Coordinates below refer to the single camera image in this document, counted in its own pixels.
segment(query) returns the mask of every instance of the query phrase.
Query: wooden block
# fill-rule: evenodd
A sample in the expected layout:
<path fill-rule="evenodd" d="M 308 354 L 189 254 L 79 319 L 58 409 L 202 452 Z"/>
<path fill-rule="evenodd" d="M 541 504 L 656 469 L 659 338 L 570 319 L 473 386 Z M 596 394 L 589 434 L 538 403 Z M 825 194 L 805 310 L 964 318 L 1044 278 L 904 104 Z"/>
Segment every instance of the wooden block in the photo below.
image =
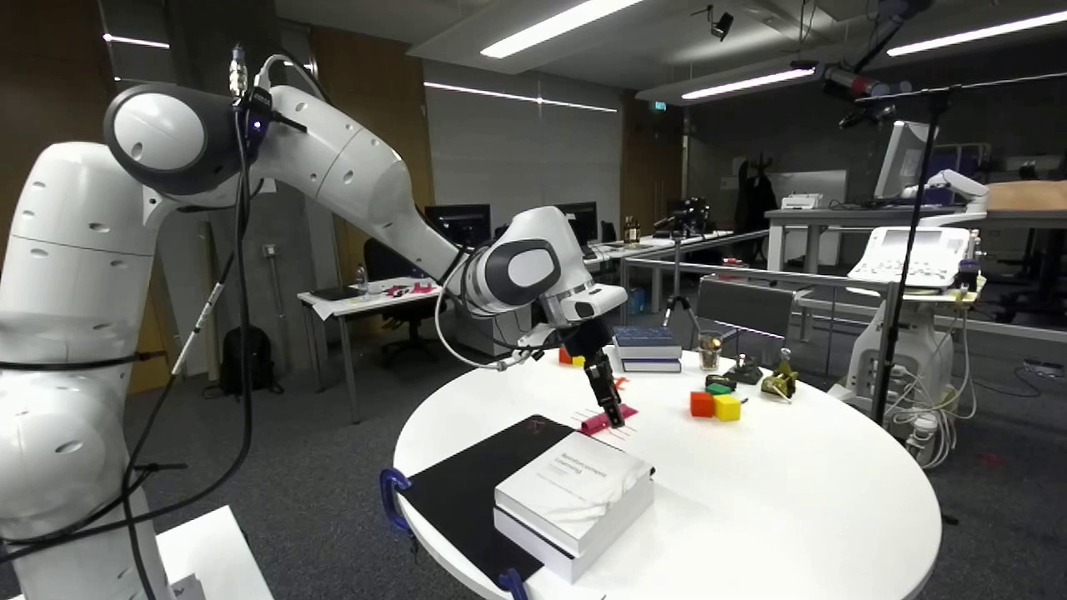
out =
<path fill-rule="evenodd" d="M 714 397 L 705 394 L 705 389 L 693 389 L 693 394 L 689 394 L 689 414 L 709 420 L 709 418 L 717 414 Z"/>
<path fill-rule="evenodd" d="M 742 420 L 742 401 L 733 394 L 714 397 L 714 418 L 724 423 Z"/>

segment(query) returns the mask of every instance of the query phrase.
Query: computer monitor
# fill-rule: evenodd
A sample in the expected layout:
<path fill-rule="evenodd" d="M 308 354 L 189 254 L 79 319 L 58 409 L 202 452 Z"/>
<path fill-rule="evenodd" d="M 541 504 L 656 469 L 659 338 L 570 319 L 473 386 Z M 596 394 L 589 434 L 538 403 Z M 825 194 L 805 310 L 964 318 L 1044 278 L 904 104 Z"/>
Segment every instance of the computer monitor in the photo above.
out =
<path fill-rule="evenodd" d="M 596 204 L 556 204 L 556 210 L 568 216 L 579 247 L 596 240 L 596 228 L 601 228 Z"/>
<path fill-rule="evenodd" d="M 428 207 L 428 222 L 465 247 L 485 247 L 494 237 L 491 204 Z"/>
<path fill-rule="evenodd" d="M 894 119 L 894 132 L 887 142 L 887 156 L 880 159 L 875 200 L 880 204 L 908 200 L 904 189 L 922 183 L 928 138 L 929 138 L 928 123 Z"/>

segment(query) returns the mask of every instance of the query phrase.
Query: robotic arm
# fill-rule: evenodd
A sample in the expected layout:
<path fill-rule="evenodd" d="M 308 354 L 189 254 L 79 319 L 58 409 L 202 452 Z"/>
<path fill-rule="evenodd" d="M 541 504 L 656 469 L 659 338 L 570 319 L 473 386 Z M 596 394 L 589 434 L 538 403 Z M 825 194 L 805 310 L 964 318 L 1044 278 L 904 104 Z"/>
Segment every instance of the robotic arm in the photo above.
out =
<path fill-rule="evenodd" d="M 114 100 L 104 129 L 108 146 L 58 142 L 37 156 L 0 279 L 0 537 L 7 557 L 19 557 L 29 600 L 141 596 L 122 529 L 34 543 L 95 519 L 122 523 L 114 504 L 127 493 L 119 414 L 157 231 L 180 204 L 235 204 L 247 178 L 296 187 L 438 278 L 478 318 L 545 304 L 546 322 L 529 341 L 570 338 L 589 356 L 596 403 L 623 423 L 601 318 L 628 293 L 595 282 L 560 210 L 528 210 L 494 247 L 461 251 L 413 210 L 396 149 L 296 88 L 264 84 L 236 100 L 137 88 Z M 149 523 L 137 540 L 147 587 L 170 596 Z"/>
<path fill-rule="evenodd" d="M 494 247 L 473 254 L 453 247 L 416 214 L 399 153 L 321 96 L 270 88 L 249 94 L 236 123 L 231 112 L 235 104 L 224 96 L 137 88 L 114 100 L 108 142 L 135 181 L 185 204 L 202 204 L 202 194 L 231 187 L 242 142 L 256 178 L 290 183 L 385 240 L 478 318 L 541 300 L 549 330 L 568 330 L 628 300 L 620 287 L 595 282 L 568 216 L 554 207 L 518 214 Z"/>

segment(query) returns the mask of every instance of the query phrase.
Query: book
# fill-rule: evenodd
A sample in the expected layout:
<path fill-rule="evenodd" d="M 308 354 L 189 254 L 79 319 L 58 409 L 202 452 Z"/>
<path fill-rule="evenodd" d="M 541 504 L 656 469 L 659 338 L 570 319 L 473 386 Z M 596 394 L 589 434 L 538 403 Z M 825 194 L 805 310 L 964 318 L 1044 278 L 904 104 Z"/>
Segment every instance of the book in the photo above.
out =
<path fill-rule="evenodd" d="M 682 374 L 682 356 L 674 359 L 620 359 L 623 374 Z"/>
<path fill-rule="evenodd" d="M 666 326 L 614 326 L 620 359 L 678 359 L 682 342 Z"/>
<path fill-rule="evenodd" d="M 653 466 L 570 434 L 498 484 L 494 528 L 577 581 L 653 504 Z"/>
<path fill-rule="evenodd" d="M 529 578 L 541 561 L 494 529 L 494 487 L 574 434 L 541 414 L 408 476 L 405 498 L 434 523 L 481 574 L 498 581 L 514 570 Z"/>

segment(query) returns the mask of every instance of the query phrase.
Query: person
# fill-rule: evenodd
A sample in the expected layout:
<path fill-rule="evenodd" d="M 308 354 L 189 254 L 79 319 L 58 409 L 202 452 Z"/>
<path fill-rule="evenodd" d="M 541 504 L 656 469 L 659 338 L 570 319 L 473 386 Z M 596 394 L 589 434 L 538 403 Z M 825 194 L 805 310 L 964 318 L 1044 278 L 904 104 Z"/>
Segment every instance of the person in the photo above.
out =
<path fill-rule="evenodd" d="M 772 228 L 767 210 L 778 210 L 778 196 L 767 181 L 767 164 L 743 159 L 737 166 L 733 234 L 767 231 Z M 764 240 L 737 244 L 737 257 L 743 262 L 764 262 Z"/>

